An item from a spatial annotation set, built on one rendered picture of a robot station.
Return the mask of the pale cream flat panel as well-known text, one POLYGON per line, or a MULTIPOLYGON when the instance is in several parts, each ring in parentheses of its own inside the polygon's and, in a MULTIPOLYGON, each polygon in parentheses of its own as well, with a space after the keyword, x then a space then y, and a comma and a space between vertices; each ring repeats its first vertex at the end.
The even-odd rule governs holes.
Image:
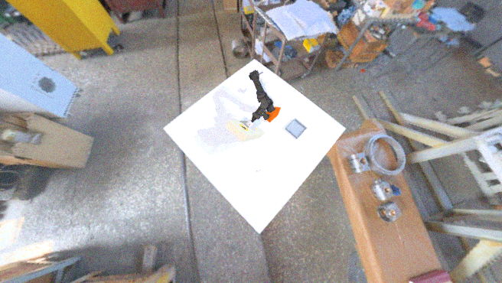
POLYGON ((246 123, 248 121, 229 120, 226 127, 241 141, 247 142, 260 138, 265 132, 258 126, 253 131, 246 123))

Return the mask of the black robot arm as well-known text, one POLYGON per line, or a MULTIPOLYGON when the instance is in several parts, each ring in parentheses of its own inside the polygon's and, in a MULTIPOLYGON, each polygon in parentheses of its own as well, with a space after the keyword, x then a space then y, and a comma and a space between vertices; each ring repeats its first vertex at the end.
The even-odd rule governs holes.
MULTIPOLYGON (((273 100, 265 93, 265 90, 262 87, 262 84, 260 83, 259 80, 259 72, 254 70, 253 72, 249 73, 249 78, 253 81, 255 88, 256 88, 256 97, 258 99, 258 102, 260 103, 261 108, 267 109, 268 112, 273 112, 276 108, 273 105, 273 100)), ((269 119, 269 114, 265 112, 262 112, 261 115, 263 116, 264 120, 269 119)))

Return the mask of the light blue square tray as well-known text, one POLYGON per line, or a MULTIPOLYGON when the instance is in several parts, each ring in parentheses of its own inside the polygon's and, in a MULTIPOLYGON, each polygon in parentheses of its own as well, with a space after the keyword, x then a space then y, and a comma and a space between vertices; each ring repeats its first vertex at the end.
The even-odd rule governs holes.
POLYGON ((290 134, 292 134, 295 138, 298 137, 306 130, 306 126, 303 125, 296 118, 285 128, 290 134))

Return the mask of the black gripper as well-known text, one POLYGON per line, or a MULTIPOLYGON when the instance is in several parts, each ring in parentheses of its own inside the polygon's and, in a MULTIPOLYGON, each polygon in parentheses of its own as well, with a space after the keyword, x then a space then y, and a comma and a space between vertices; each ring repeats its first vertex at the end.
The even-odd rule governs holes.
POLYGON ((262 117, 261 113, 265 112, 265 110, 266 109, 263 109, 263 108, 261 108, 261 106, 259 106, 259 108, 255 112, 253 112, 253 114, 252 114, 253 117, 252 117, 251 122, 254 122, 256 119, 259 119, 260 116, 262 117))

